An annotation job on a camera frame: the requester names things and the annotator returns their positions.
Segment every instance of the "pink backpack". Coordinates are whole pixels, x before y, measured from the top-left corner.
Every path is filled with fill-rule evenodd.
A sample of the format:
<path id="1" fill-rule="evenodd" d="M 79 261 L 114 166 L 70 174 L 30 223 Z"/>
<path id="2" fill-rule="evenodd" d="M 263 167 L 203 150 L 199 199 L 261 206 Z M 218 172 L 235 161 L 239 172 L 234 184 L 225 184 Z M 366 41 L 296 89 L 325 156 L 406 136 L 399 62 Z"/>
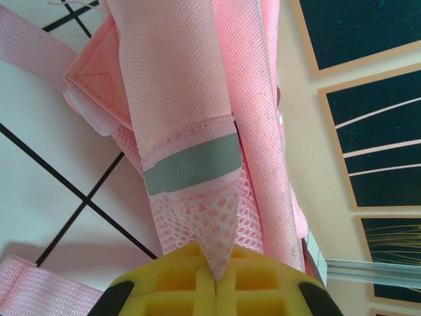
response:
<path id="1" fill-rule="evenodd" d="M 164 254 L 198 240 L 218 280 L 236 243 L 304 271 L 277 110 L 279 0 L 100 3 L 79 55 L 0 6 L 1 59 L 115 139 L 145 180 Z M 0 276 L 4 315 L 86 315 L 101 294 L 17 257 Z"/>

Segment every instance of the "shoulder strap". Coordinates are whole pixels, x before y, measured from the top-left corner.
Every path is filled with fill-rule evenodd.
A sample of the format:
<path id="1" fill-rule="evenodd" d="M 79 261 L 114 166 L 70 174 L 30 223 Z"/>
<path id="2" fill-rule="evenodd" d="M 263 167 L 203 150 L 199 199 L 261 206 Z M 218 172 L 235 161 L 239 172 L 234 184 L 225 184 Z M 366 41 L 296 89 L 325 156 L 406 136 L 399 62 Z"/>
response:
<path id="1" fill-rule="evenodd" d="M 19 257 L 0 263 L 0 315 L 85 316 L 102 292 Z"/>
<path id="2" fill-rule="evenodd" d="M 64 90 L 63 74 L 77 53 L 57 38 L 0 5 L 0 58 Z"/>

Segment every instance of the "reflective strip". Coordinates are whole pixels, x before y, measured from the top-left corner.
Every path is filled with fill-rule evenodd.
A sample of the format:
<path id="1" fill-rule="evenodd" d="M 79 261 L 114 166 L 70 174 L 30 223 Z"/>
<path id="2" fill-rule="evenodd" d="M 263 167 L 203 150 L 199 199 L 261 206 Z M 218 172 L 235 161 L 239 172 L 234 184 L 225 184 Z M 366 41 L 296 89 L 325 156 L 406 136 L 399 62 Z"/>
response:
<path id="1" fill-rule="evenodd" d="M 237 133 L 179 151 L 144 172 L 149 195 L 216 179 L 241 167 Z"/>

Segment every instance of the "wooden frame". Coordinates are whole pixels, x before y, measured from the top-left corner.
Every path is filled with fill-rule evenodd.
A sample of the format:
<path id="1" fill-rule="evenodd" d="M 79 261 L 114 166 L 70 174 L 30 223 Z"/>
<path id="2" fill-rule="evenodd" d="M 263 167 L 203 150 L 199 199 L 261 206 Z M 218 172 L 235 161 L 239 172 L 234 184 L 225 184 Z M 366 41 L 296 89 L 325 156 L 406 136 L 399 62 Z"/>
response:
<path id="1" fill-rule="evenodd" d="M 368 247 L 368 242 L 366 239 L 366 234 L 364 231 L 364 227 L 362 226 L 361 219 L 421 219 L 420 215 L 356 215 L 355 220 L 357 222 L 357 228 L 360 236 L 360 240 L 363 244 L 364 253 L 366 255 L 367 260 L 372 260 L 372 256 L 370 253 L 370 248 Z M 370 300 L 376 302 L 376 303 L 385 303 L 385 304 L 391 304 L 391 305 L 400 305 L 405 307 L 411 307 L 411 308 L 417 308 L 421 310 L 421 303 L 414 303 L 414 302 L 406 302 L 401 300 L 392 300 L 389 298 L 378 298 L 374 295 L 374 285 L 368 284 L 368 292 L 370 295 Z M 400 314 L 393 314 L 388 312 L 390 316 L 407 316 L 407 315 L 400 315 Z"/>
<path id="2" fill-rule="evenodd" d="M 408 314 L 394 313 L 392 311 L 380 311 L 379 309 L 372 309 L 371 310 L 371 316 L 376 316 L 377 314 L 387 315 L 387 316 L 411 316 L 411 315 L 408 315 Z"/>
<path id="3" fill-rule="evenodd" d="M 375 82 L 378 80 L 382 80 L 382 79 L 386 79 L 386 78 L 391 78 L 394 76 L 399 76 L 402 74 L 407 74 L 410 72 L 414 72 L 414 71 L 418 71 L 421 70 L 421 63 L 417 63 L 417 64 L 413 64 L 410 66 L 406 66 L 403 68 L 398 68 L 398 69 L 394 69 L 394 70 L 390 70 L 387 72 L 382 72 L 380 74 L 375 74 L 372 76 L 368 76 L 368 77 L 364 77 L 364 78 L 359 78 L 356 80 L 352 80 L 349 82 L 344 82 L 341 84 L 336 84 L 334 86 L 330 86 L 327 88 L 321 88 L 318 90 L 318 95 L 322 104 L 322 109 L 324 112 L 324 115 L 326 117 L 327 120 L 327 124 L 328 124 L 328 129 L 330 131 L 330 134 L 332 136 L 332 140 L 333 140 L 333 145 L 334 145 L 334 150 L 336 152 L 336 156 L 337 156 L 337 160 L 339 161 L 339 167 L 341 169 L 341 173 L 343 175 L 343 178 L 345 180 L 345 187 L 346 190 L 348 192 L 348 196 L 351 202 L 351 206 L 354 210 L 358 210 L 358 211 L 362 211 L 362 210 L 373 210 L 373 209 L 387 209 L 387 210 L 396 210 L 396 209 L 421 209 L 421 205 L 419 206 L 379 206 L 379 207 L 359 207 L 357 205 L 357 200 L 355 198 L 354 192 L 353 192 L 353 187 L 351 185 L 351 179 L 349 178 L 348 175 L 348 171 L 347 171 L 347 167 L 345 164 L 345 159 L 343 158 L 343 153 L 341 150 L 341 145 L 339 143 L 339 138 L 337 136 L 337 132 L 336 132 L 336 128 L 335 128 L 335 124 L 334 124 L 334 120 L 332 117 L 332 114 L 330 112 L 330 106 L 329 106 L 329 102 L 328 102 L 328 98 L 327 98 L 327 94 L 331 93 L 331 92 L 336 92 L 339 90 L 344 90 L 347 88 L 352 88 L 355 86 L 360 86 L 363 84 L 368 84 L 370 82 Z"/>
<path id="4" fill-rule="evenodd" d="M 311 44 L 311 39 L 309 32 L 307 30 L 306 22 L 304 19 L 303 12 L 301 10 L 300 0 L 293 0 L 292 1 L 293 11 L 298 23 L 298 28 L 300 35 L 303 39 L 305 51 L 310 63 L 310 69 L 315 78 L 326 76 L 329 74 L 333 74 L 335 72 L 339 72 L 342 70 L 347 70 L 350 68 L 355 68 L 360 65 L 364 65 L 367 63 L 373 63 L 379 61 L 380 59 L 385 59 L 388 57 L 396 56 L 398 54 L 408 53 L 410 51 L 414 51 L 415 49 L 421 48 L 421 40 L 415 41 L 413 43 L 409 43 L 406 45 L 402 45 L 399 47 L 395 47 L 392 49 L 388 49 L 386 51 L 381 51 L 379 53 L 375 53 L 373 55 L 365 56 L 359 59 L 355 59 L 353 61 L 349 61 L 346 63 L 342 63 L 336 66 L 331 66 L 329 68 L 325 68 L 320 70 L 317 64 L 316 55 L 314 54 L 314 50 Z"/>

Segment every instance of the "white tile floor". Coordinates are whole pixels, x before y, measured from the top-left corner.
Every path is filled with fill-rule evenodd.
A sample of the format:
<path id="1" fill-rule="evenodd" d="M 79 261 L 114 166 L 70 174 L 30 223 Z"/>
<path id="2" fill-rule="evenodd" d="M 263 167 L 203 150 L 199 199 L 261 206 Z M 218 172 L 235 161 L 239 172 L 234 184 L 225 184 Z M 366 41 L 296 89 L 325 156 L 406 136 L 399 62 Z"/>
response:
<path id="1" fill-rule="evenodd" d="M 103 16 L 70 5 L 73 15 L 85 11 L 78 16 L 83 30 L 69 6 L 0 4 L 36 26 L 52 25 L 50 33 L 77 52 Z M 63 17 L 68 21 L 59 25 Z M 16 254 L 104 290 L 151 260 L 142 245 L 162 255 L 141 178 L 114 141 L 100 137 L 41 80 L 4 62 L 0 74 L 0 260 Z M 312 235 L 309 250 L 324 267 Z"/>

